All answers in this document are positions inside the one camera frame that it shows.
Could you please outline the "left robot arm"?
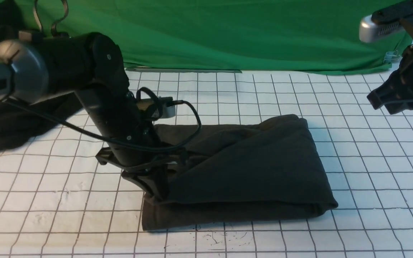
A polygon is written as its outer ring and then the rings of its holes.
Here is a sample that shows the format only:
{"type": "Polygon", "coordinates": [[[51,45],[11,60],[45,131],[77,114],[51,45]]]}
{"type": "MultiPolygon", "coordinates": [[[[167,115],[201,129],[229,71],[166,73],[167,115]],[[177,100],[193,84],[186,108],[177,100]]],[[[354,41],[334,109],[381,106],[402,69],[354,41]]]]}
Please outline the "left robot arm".
{"type": "Polygon", "coordinates": [[[96,154],[98,163],[121,168],[123,178],[164,200],[168,165],[185,163],[185,142],[162,142],[152,123],[179,101],[160,98],[146,87],[134,95],[128,87],[121,50],[103,34],[44,39],[28,33],[0,42],[0,102],[106,142],[108,147],[96,154]],[[30,108],[72,92],[100,134],[30,108]]]}

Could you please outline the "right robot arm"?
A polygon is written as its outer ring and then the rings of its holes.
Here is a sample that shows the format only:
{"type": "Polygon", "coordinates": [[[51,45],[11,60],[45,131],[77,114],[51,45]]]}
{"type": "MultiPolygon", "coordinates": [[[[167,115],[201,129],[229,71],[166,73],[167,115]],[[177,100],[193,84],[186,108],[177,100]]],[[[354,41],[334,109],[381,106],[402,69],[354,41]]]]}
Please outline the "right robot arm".
{"type": "Polygon", "coordinates": [[[398,69],[367,99],[374,110],[385,107],[390,115],[413,110],[413,44],[404,50],[398,69]]]}

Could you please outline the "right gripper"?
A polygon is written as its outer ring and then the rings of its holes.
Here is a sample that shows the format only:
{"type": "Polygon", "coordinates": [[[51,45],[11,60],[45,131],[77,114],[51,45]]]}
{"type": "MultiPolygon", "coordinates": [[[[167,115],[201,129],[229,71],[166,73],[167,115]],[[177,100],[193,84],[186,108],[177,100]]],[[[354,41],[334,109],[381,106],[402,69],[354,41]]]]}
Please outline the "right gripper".
{"type": "Polygon", "coordinates": [[[367,99],[374,110],[385,107],[390,115],[413,110],[413,45],[403,52],[398,69],[372,90],[367,99]]]}

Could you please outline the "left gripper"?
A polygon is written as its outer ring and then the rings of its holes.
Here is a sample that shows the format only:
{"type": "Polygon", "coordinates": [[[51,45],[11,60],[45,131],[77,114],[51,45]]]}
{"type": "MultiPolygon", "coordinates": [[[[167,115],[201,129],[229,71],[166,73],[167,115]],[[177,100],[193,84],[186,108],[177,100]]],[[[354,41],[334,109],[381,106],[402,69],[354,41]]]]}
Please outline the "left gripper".
{"type": "Polygon", "coordinates": [[[185,147],[167,152],[147,152],[124,147],[102,148],[95,156],[100,165],[121,168],[122,178],[134,183],[149,197],[163,201],[169,194],[168,165],[184,166],[189,158],[185,147]]]}

